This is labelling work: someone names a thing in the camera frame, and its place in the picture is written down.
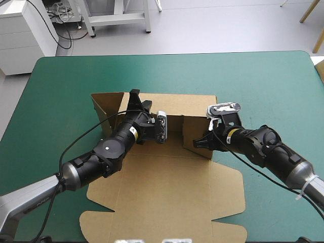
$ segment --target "yellow label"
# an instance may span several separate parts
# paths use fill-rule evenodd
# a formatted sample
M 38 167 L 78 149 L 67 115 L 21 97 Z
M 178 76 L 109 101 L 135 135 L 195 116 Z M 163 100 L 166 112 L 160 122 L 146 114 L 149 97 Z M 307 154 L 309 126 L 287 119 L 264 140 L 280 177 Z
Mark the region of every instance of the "yellow label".
M 231 144 L 231 137 L 233 135 L 233 133 L 237 130 L 240 130 L 240 128 L 235 128 L 233 130 L 231 130 L 228 134 L 227 134 L 227 138 L 226 138 L 226 143 L 227 144 Z
M 135 127 L 131 127 L 131 128 L 130 128 L 130 131 L 131 131 L 131 133 L 134 135 L 134 137 L 135 137 L 135 141 L 137 141 L 137 139 L 138 139 L 138 133 L 137 133 Z

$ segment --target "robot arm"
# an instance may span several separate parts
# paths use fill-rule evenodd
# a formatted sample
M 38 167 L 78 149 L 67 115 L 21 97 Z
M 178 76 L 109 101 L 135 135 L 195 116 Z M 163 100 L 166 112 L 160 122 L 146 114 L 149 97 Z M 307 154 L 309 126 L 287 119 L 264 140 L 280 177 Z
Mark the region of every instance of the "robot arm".
M 282 143 L 274 129 L 266 125 L 256 130 L 243 128 L 239 111 L 237 103 L 209 106 L 210 129 L 203 138 L 194 140 L 194 146 L 243 154 L 253 164 L 266 167 L 290 189 L 301 190 L 324 210 L 324 181 L 315 174 L 313 165 Z
M 0 242 L 14 240 L 19 220 L 47 202 L 53 193 L 75 191 L 99 177 L 108 177 L 122 169 L 122 161 L 135 143 L 146 140 L 165 143 L 167 115 L 158 111 L 151 117 L 152 101 L 139 98 L 139 90 L 131 90 L 127 112 L 109 138 L 95 148 L 62 166 L 62 176 L 53 175 L 6 195 L 0 196 Z

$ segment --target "white sticker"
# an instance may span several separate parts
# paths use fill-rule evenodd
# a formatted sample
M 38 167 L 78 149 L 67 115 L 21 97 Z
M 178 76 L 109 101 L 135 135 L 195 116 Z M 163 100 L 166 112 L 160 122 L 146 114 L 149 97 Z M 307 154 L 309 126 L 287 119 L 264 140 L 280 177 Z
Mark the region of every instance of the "white sticker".
M 138 139 L 138 133 L 137 133 L 135 127 L 131 127 L 131 128 L 130 128 L 130 131 L 131 131 L 131 133 L 134 135 L 134 137 L 135 137 L 135 141 L 137 141 L 137 139 Z

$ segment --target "white cable tie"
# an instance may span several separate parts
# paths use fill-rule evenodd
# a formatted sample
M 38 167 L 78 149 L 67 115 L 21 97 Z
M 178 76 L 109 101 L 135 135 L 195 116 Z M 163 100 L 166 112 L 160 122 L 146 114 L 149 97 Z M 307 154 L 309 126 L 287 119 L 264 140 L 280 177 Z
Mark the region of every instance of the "white cable tie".
M 305 193 L 304 193 L 304 190 L 306 189 L 306 187 L 309 185 L 309 183 L 312 182 L 312 180 L 314 180 L 314 179 L 317 178 L 317 177 L 318 177 L 318 175 L 313 175 L 313 176 L 311 176 L 311 177 L 310 177 L 310 178 L 305 182 L 305 184 L 303 185 L 303 187 L 302 187 L 300 193 L 299 193 L 298 196 L 295 198 L 296 200 L 299 200 L 299 199 L 301 199 L 301 198 L 303 197 L 303 195 L 305 194 Z
M 218 120 L 218 118 L 211 117 L 211 122 L 209 123 L 208 131 L 211 131 L 212 129 L 214 129 L 213 121 L 215 121 L 215 120 Z

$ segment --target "unfolded cardboard box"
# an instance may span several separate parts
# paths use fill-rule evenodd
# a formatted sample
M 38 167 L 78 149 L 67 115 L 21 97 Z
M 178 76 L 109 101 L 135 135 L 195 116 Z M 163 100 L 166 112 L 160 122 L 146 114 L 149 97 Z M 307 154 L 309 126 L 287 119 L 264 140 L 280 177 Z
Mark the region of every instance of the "unfolded cardboard box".
M 194 243 L 245 242 L 242 226 L 213 222 L 245 209 L 242 175 L 212 162 L 212 152 L 192 140 L 208 127 L 206 108 L 215 96 L 140 94 L 152 100 L 151 112 L 168 114 L 165 144 L 134 145 L 120 172 L 91 183 L 87 197 L 110 212 L 84 212 L 80 226 L 90 243 L 142 239 L 190 238 Z M 128 93 L 92 94 L 99 120 L 126 110 Z M 103 123 L 106 136 L 122 117 Z

